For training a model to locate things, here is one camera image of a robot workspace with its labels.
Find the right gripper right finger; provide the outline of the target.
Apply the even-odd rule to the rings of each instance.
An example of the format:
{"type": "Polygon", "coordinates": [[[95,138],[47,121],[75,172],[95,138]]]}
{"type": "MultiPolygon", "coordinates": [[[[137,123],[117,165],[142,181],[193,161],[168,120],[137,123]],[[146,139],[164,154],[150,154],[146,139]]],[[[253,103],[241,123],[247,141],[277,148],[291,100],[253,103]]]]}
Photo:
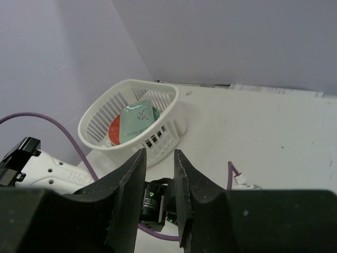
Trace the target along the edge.
{"type": "Polygon", "coordinates": [[[225,190],[174,151],[179,244],[185,252],[336,252],[336,194],[225,190]]]}

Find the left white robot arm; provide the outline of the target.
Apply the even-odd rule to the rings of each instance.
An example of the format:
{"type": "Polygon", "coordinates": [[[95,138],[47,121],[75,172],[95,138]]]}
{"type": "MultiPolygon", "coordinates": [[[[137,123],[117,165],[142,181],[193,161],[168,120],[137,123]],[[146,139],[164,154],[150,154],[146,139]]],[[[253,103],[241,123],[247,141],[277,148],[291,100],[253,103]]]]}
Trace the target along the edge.
{"type": "MultiPolygon", "coordinates": [[[[74,193],[95,180],[85,170],[41,150],[39,139],[25,137],[1,161],[1,186],[44,187],[60,194],[74,193]]],[[[174,181],[146,182],[140,224],[160,232],[168,221],[177,224],[174,181]]]]}

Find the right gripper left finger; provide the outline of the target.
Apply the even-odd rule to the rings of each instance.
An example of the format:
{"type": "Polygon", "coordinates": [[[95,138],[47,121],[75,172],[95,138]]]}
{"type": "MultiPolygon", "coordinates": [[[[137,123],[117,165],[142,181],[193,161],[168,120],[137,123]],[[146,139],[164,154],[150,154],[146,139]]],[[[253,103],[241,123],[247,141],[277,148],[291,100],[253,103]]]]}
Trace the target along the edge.
{"type": "Polygon", "coordinates": [[[133,252],[146,150],[73,194],[1,188],[1,252],[133,252]]]}

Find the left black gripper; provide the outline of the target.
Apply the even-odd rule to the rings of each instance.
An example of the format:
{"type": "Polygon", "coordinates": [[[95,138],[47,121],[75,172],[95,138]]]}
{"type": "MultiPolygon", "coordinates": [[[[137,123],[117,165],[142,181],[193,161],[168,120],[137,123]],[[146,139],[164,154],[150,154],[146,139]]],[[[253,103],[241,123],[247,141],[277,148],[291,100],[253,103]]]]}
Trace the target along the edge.
{"type": "Polygon", "coordinates": [[[164,227],[166,221],[177,226],[174,180],[161,178],[146,182],[140,224],[144,227],[164,227]]]}

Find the light green rectangular plate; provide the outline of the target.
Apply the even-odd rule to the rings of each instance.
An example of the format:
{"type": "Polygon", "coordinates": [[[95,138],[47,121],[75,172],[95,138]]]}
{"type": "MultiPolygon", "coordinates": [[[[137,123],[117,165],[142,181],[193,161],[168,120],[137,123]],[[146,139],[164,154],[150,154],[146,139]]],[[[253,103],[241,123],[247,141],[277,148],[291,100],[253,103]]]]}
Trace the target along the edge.
{"type": "Polygon", "coordinates": [[[126,106],[120,115],[120,143],[126,143],[147,130],[155,122],[150,100],[126,106]]]}

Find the red and teal floral plate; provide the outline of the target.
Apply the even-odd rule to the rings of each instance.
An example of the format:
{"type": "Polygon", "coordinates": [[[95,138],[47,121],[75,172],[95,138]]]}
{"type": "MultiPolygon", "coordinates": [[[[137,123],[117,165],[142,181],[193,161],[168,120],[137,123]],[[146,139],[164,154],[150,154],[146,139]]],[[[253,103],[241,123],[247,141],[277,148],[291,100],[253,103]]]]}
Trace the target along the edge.
{"type": "Polygon", "coordinates": [[[108,137],[113,145],[120,145],[120,115],[111,122],[108,137]]]}

